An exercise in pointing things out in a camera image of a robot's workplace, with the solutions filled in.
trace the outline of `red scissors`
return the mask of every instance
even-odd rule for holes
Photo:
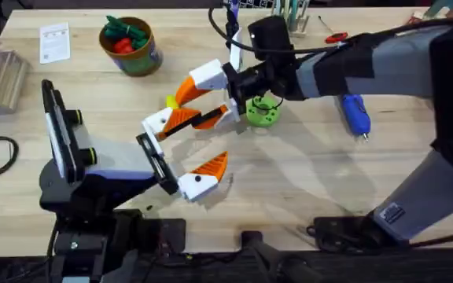
[[[321,16],[318,16],[318,18],[322,22],[322,24],[324,24],[324,26],[332,33],[332,35],[328,36],[324,42],[328,44],[334,44],[343,41],[349,36],[347,32],[334,33],[333,30],[324,22],[324,20],[321,19]]]

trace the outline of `yellow object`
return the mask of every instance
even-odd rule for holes
[[[167,107],[170,107],[173,109],[179,108],[178,102],[174,98],[174,95],[168,95],[165,101],[166,101]]]

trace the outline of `red toy tomato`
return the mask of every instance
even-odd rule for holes
[[[113,49],[115,50],[115,53],[118,54],[127,54],[134,52],[134,49],[132,48],[131,39],[129,38],[121,39],[119,42],[115,44]]]

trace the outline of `white plastic piece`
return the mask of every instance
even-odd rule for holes
[[[234,37],[232,38],[234,41],[242,43],[242,36],[241,36],[242,28],[235,33]],[[234,67],[236,72],[239,72],[242,68],[242,55],[243,50],[238,48],[235,45],[230,46],[230,64]]]
[[[50,117],[49,113],[45,114],[45,119],[48,136],[50,137],[50,143],[52,144],[53,157],[55,159],[55,163],[57,164],[57,169],[59,169],[59,175],[61,176],[61,178],[65,178],[64,159],[62,158],[62,151],[59,148],[59,141],[55,134],[55,130],[53,130],[52,118]]]
[[[152,114],[151,116],[146,117],[146,119],[142,121],[142,128],[148,134],[148,138],[153,144],[153,148],[157,151],[157,154],[162,157],[164,157],[164,151],[158,144],[155,134],[164,130],[165,124],[171,118],[171,114],[172,108],[167,107]]]
[[[146,119],[144,119],[144,121],[148,124],[152,133],[157,134],[157,133],[160,133],[162,130],[164,130],[165,124],[171,118],[171,114],[172,114],[172,108],[167,107],[167,108],[160,110],[157,113],[154,113],[154,114],[146,117]]]
[[[227,86],[227,75],[218,59],[194,69],[190,76],[198,90],[222,90]]]
[[[145,130],[146,134],[148,135],[149,140],[151,141],[153,148],[157,152],[159,156],[164,157],[164,151],[158,144],[157,138],[155,138],[155,134],[153,133],[151,126],[146,122],[146,120],[142,121],[142,128]]]
[[[215,176],[186,173],[178,180],[179,191],[191,202],[199,200],[218,186]]]
[[[228,110],[223,113],[221,118],[219,118],[218,122],[214,125],[215,129],[219,129],[230,123],[238,123],[241,122],[241,117],[239,116],[239,111],[237,108],[237,102],[235,99],[231,98],[226,101],[226,107]]]

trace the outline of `sticker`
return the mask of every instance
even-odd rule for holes
[[[120,68],[120,70],[123,71],[123,64],[122,64],[122,61],[121,60],[118,60],[118,59],[113,59],[113,62],[115,62],[116,66],[118,66],[118,68]]]
[[[158,62],[158,60],[159,60],[158,52],[157,52],[157,48],[155,48],[154,40],[151,42],[151,47],[149,48],[149,57],[155,62]]]
[[[391,203],[388,207],[384,208],[379,216],[384,219],[388,224],[393,224],[401,216],[405,214],[405,211],[396,203]]]

